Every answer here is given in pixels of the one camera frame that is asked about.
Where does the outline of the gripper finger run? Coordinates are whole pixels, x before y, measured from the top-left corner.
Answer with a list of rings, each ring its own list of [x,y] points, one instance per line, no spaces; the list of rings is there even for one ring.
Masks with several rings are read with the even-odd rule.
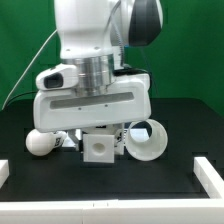
[[[114,125],[115,146],[118,147],[124,141],[124,124]]]
[[[76,137],[76,130],[68,130],[68,136],[75,144],[75,150],[80,151],[81,150],[81,143],[80,140]]]

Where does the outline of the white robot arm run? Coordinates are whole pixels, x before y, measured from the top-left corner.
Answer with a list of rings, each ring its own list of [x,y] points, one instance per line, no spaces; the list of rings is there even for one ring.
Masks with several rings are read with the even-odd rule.
[[[150,117],[149,75],[130,75],[115,52],[161,32],[159,0],[54,0],[61,63],[36,77],[34,126],[42,132]]]

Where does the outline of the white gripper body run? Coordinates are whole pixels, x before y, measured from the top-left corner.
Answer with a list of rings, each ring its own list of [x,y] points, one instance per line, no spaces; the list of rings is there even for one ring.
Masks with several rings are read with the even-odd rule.
[[[36,78],[34,126],[42,133],[141,121],[150,117],[147,73],[115,78],[105,93],[77,95],[78,70],[59,64]]]

